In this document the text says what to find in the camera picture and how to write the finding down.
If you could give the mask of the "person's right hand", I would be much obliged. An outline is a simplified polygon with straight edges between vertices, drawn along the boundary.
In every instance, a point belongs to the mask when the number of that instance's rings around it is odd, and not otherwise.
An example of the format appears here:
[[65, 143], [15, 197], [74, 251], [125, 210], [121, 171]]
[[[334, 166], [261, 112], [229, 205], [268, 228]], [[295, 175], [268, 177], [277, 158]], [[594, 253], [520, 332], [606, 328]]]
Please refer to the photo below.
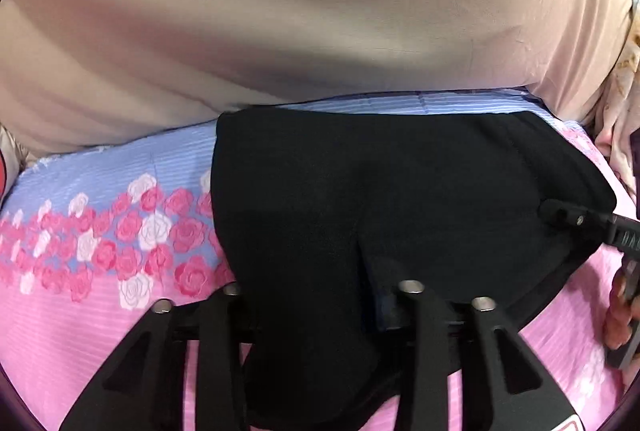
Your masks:
[[631, 323], [639, 319], [639, 298], [626, 301], [625, 288], [623, 269], [619, 269], [612, 280], [610, 306], [603, 325], [603, 342], [611, 350], [619, 349], [631, 339]]

